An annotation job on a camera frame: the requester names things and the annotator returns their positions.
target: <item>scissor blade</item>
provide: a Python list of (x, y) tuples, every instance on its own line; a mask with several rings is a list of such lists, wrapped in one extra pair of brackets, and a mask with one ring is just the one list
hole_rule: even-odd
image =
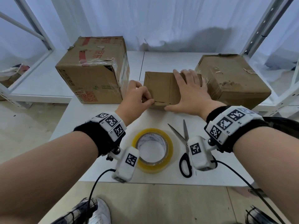
[(184, 120), (184, 136), (185, 136), (185, 140), (188, 141), (189, 135), (188, 135), (187, 125), (186, 125), (185, 120)]
[(185, 140), (185, 138), (183, 138), (182, 135), (180, 135), (179, 132), (176, 131), (175, 128), (173, 128), (169, 123), (168, 123), (169, 127), (172, 129), (172, 131), (174, 132), (174, 134), (181, 140), (181, 142), (184, 144), (184, 145), (187, 145), (187, 141)]

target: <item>hand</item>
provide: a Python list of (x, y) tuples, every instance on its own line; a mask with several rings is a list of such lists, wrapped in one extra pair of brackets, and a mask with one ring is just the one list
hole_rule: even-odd
[(199, 116), (206, 121), (207, 116), (214, 109), (225, 106), (222, 102), (213, 101), (207, 93), (207, 84), (202, 78), (202, 86), (195, 71), (182, 70), (186, 77), (186, 82), (177, 70), (173, 70), (178, 86), (180, 88), (181, 100), (177, 105), (168, 105), (164, 109), (175, 113), (186, 113)]
[(134, 120), (138, 119), (141, 114), (155, 102), (146, 86), (142, 86), (140, 82), (131, 80), (128, 85), (125, 99), (115, 111), (116, 114), (124, 121), (125, 125), (130, 125)]

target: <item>forearm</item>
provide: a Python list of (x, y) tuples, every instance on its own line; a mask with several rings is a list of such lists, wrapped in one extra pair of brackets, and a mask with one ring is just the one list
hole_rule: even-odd
[(299, 220), (299, 140), (268, 127), (240, 137), (234, 154), (292, 223)]
[(93, 140), (76, 131), (0, 165), (0, 223), (37, 223), (98, 156)]

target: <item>tape roll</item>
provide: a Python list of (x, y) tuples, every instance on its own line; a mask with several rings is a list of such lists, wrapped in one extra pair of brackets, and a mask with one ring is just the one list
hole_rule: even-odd
[(148, 128), (135, 136), (132, 146), (138, 149), (144, 142), (150, 140), (159, 142), (165, 150), (165, 155), (157, 162), (147, 162), (140, 157), (137, 162), (137, 167), (145, 173), (158, 173), (169, 164), (173, 155), (173, 145), (170, 137), (164, 131), (156, 128)]

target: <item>wristband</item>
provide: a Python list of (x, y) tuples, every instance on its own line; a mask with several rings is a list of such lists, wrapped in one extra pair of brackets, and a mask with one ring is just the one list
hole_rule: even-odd
[(101, 113), (74, 129), (86, 133), (94, 141), (98, 157), (117, 148), (126, 135), (125, 130), (125, 123), (116, 113)]
[(263, 117), (243, 106), (224, 106), (213, 110), (204, 127), (220, 152), (232, 152), (235, 142), (248, 131), (268, 126)]

